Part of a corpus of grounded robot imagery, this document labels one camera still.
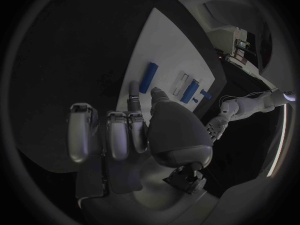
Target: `cable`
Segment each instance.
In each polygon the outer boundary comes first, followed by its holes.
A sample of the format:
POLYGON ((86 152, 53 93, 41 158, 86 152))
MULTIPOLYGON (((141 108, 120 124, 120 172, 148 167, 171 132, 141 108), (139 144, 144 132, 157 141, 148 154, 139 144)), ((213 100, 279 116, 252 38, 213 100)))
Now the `cable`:
POLYGON ((230 96, 230 95, 224 95, 224 96, 221 96, 220 99, 219 99, 219 107, 221 108, 221 105, 222 103, 224 102, 225 99, 228 99, 228 98, 235 98, 235 99, 239 99, 239 98, 247 98, 247 97, 250 97, 250 96, 253 96, 253 95, 257 95, 257 94, 263 94, 263 93, 266 93, 266 92, 272 92, 273 90, 276 90, 276 88, 273 88, 273 89, 270 89, 270 90, 267 90, 267 91, 258 91, 258 92, 251 92, 249 93, 248 95, 246 96, 230 96))

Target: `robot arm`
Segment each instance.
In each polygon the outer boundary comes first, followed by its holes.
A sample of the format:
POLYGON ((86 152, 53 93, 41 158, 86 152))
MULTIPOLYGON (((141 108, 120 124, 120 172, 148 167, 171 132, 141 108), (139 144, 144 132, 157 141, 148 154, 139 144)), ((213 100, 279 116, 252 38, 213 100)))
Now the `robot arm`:
POLYGON ((280 90, 262 93, 257 98, 239 97, 221 104, 220 113, 206 125, 213 142, 219 140, 230 121, 246 119, 257 112, 268 113, 289 101, 280 90))

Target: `black background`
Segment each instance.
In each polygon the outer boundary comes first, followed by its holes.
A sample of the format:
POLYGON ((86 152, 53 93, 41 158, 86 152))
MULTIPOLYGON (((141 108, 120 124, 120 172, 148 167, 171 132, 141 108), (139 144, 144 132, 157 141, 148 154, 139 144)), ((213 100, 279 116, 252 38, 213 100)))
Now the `black background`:
MULTIPOLYGON (((33 0, 1 0, 1 25, 2 25, 2 40, 5 41, 5 38, 8 38, 11 32, 14 30, 12 24, 18 21, 20 15, 26 10, 28 5, 33 0)), ((285 16, 289 21, 290 29, 294 32, 294 37, 297 39, 299 37, 298 24, 296 24, 296 19, 294 19, 293 12, 297 8, 298 0, 273 0, 278 8, 281 8, 282 15, 285 16)), ((1 59, 3 58, 4 47, 1 49, 1 59)), ((299 164, 294 165, 294 169, 299 169, 299 164)), ((286 223, 292 223, 298 221, 298 203, 299 203, 299 187, 297 184, 298 178, 295 177, 293 181, 286 181, 288 186, 288 196, 281 197, 281 200, 277 201, 275 204, 276 213, 270 213, 269 216, 261 214, 261 217, 257 217, 255 224, 271 224, 274 221, 279 221, 283 219, 286 223)), ((1 218, 3 221, 8 223, 19 223, 19 222, 28 222, 31 224, 38 223, 34 215, 28 214, 26 212, 26 207, 23 206, 18 199, 18 196, 15 194, 12 189, 11 184, 2 179, 1 180, 2 188, 2 213, 1 218)))

